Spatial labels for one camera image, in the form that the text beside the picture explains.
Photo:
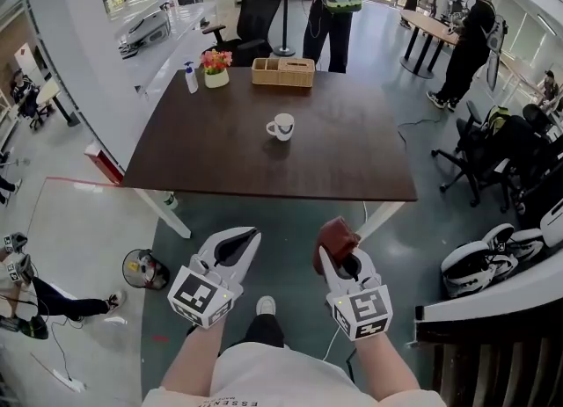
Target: chair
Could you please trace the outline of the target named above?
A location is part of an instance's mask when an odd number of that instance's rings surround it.
[[[459,141],[454,154],[441,149],[432,150],[432,156],[444,156],[460,169],[451,182],[440,186],[440,191],[445,193],[466,176],[474,195],[471,206],[476,207],[480,203],[479,190],[501,184],[505,201],[501,211],[505,213],[509,208],[508,188],[515,190],[510,177],[533,160],[545,141],[534,134],[531,126],[519,116],[509,117],[496,134],[488,133],[476,126],[483,121],[471,101],[467,101],[467,108],[470,119],[458,119],[456,122]]]
[[[536,133],[547,139],[547,132],[553,127],[553,121],[535,104],[527,104],[522,110],[522,116],[527,120]]]
[[[240,38],[224,41],[221,32],[225,25],[212,25],[203,34],[214,33],[217,44],[207,49],[232,52],[232,66],[252,66],[256,57],[268,57],[272,47],[268,32],[281,0],[242,0],[238,16],[237,34]]]
[[[42,122],[41,118],[48,118],[53,111],[53,107],[49,103],[45,105],[38,105],[37,110],[35,110],[36,116],[30,117],[32,118],[32,120],[29,123],[29,128],[37,130],[39,125],[43,126],[44,123]]]

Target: desk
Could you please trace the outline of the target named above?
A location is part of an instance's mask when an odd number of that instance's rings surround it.
[[[53,102],[55,103],[56,108],[59,109],[59,112],[61,112],[64,119],[67,121],[67,125],[69,127],[74,127],[77,124],[80,124],[80,121],[78,120],[77,115],[73,112],[69,116],[69,114],[66,112],[66,110],[64,110],[64,108],[62,107],[59,99],[56,98],[60,93],[61,93],[61,89],[59,88],[59,85],[57,85],[54,78],[51,77],[41,87],[41,90],[40,90],[39,94],[37,95],[37,99],[36,99],[35,102],[37,102],[38,105],[41,105],[41,104],[45,104],[48,101],[50,101],[51,99],[53,99]]]
[[[534,92],[536,92],[541,98],[544,96],[544,93],[539,89],[539,87],[534,84],[531,80],[529,80],[526,76],[523,76],[523,74],[520,72],[520,69],[518,68],[518,65],[515,63],[514,60],[507,58],[507,56],[501,54],[501,62],[504,64],[504,66],[506,66],[508,68],[508,70],[510,71],[510,77],[507,79],[506,83],[504,84],[504,86],[502,87],[503,90],[506,90],[506,88],[508,87],[508,85],[510,84],[510,82],[512,82],[513,78],[516,78],[516,85],[514,86],[514,88],[511,88],[510,91],[508,92],[507,96],[500,102],[500,105],[504,105],[507,106],[508,103],[510,102],[510,100],[514,97],[514,95],[516,94],[516,90],[518,90],[518,87],[523,84],[526,85],[528,88],[532,89]]]
[[[229,77],[229,84],[210,90],[198,72],[200,89],[190,94],[184,71],[176,73],[137,144],[123,186],[140,189],[153,208],[149,190],[383,201],[358,231],[362,239],[405,201],[417,200],[379,89],[327,72],[316,73],[312,89],[253,85],[249,68],[231,68]],[[266,131],[277,113],[296,120],[289,142]],[[177,217],[169,220],[189,237]]]
[[[408,43],[405,56],[401,57],[399,60],[401,65],[416,76],[424,77],[425,79],[433,78],[434,73],[432,72],[432,69],[434,68],[434,64],[436,63],[436,60],[438,60],[438,56],[442,51],[443,43],[446,42],[455,46],[457,43],[457,34],[452,33],[451,35],[448,35],[448,27],[446,25],[416,11],[403,10],[401,12],[401,17],[414,25],[413,37]],[[416,37],[419,34],[420,29],[426,32],[428,36],[424,42],[422,51],[420,52],[419,59],[416,62],[412,62],[409,61],[409,57],[411,56],[411,51],[413,50],[414,42],[416,41]],[[428,52],[428,48],[432,42],[432,37],[436,37],[438,39],[438,46],[432,56],[432,60],[430,61],[428,68],[422,68],[422,63],[424,62],[424,58],[426,57],[426,53]]]

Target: white sneaker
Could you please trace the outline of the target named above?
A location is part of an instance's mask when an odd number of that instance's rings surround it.
[[[21,179],[18,182],[16,182],[14,185],[16,186],[16,189],[14,190],[14,194],[16,194],[19,191],[19,188],[21,187]]]
[[[275,301],[272,296],[262,296],[258,299],[256,315],[275,315]]]
[[[123,302],[125,302],[126,300],[127,300],[127,295],[122,290],[116,291],[115,293],[110,295],[109,299],[106,301],[107,306],[109,307],[109,312],[107,313],[114,312],[115,310],[117,310],[119,307],[123,305]]]

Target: black pants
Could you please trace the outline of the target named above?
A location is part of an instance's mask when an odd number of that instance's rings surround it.
[[[321,0],[316,0],[311,6],[309,23],[303,37],[303,58],[312,59],[317,64],[328,34],[331,41],[331,62],[328,70],[333,73],[346,73],[351,28],[352,13],[332,14]]]
[[[274,347],[283,347],[283,332],[274,315],[258,315],[254,317],[241,343],[262,343]]]
[[[14,193],[16,191],[16,186],[8,182],[5,178],[0,177],[0,188],[6,190],[7,192]],[[0,203],[5,204],[6,198],[0,193]]]
[[[37,294],[37,306],[40,315],[65,315],[68,319],[78,321],[80,316],[103,315],[109,311],[106,301],[101,299],[65,298],[48,283],[34,277],[33,286]]]
[[[473,76],[488,59],[488,47],[475,48],[464,43],[458,44],[451,54],[446,71],[446,82],[436,95],[443,102],[455,105],[472,85]]]
[[[419,4],[419,0],[406,0],[405,7],[403,7],[403,10],[416,11],[416,7],[418,6],[418,4]],[[406,19],[401,19],[401,21],[403,21],[405,24],[409,24]]]

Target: gray floor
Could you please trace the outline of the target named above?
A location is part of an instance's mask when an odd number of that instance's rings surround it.
[[[302,52],[303,30],[309,5],[293,0],[289,8],[289,44]],[[281,11],[272,29],[271,42],[281,43]],[[404,206],[372,235],[362,248],[373,258],[391,292],[395,316],[390,337],[399,352],[428,387],[432,361],[428,350],[410,349],[413,339],[414,306],[442,298],[439,265],[459,244],[483,236],[492,226],[513,221],[513,213],[501,214],[501,193],[497,187],[482,193],[481,205],[471,208],[471,190],[461,180],[445,195],[438,186],[451,178],[453,168],[430,156],[434,147],[452,149],[459,115],[467,117],[463,104],[456,114],[440,112],[426,99],[425,91],[439,89],[449,57],[442,53],[430,81],[413,76],[398,63],[411,34],[398,26],[398,12],[378,4],[365,3],[352,26],[348,74],[378,85],[397,124],[421,119],[439,120],[417,126],[401,126],[419,200]],[[418,55],[419,38],[413,55]],[[328,42],[320,69],[328,68]],[[482,81],[476,81],[467,98],[485,114],[493,102]],[[263,294],[277,300],[278,317],[289,345],[298,351],[322,358],[336,329],[323,305],[327,291],[324,281],[311,267],[313,244],[319,227],[342,215],[353,227],[363,221],[361,203],[306,200],[263,200],[209,195],[184,195],[179,215],[194,232],[191,240],[180,239],[160,222],[153,249],[174,274],[187,265],[208,235],[235,226],[255,226],[263,234],[259,253],[245,280],[245,295],[230,313],[223,346],[242,337],[254,315],[255,302]],[[368,205],[373,211],[376,204]],[[189,324],[172,312],[166,293],[148,292],[143,314],[143,394],[155,388],[178,351]],[[346,368],[345,358],[352,344],[340,334],[329,361]],[[357,361],[355,373],[360,376]],[[358,385],[364,382],[359,377]]]

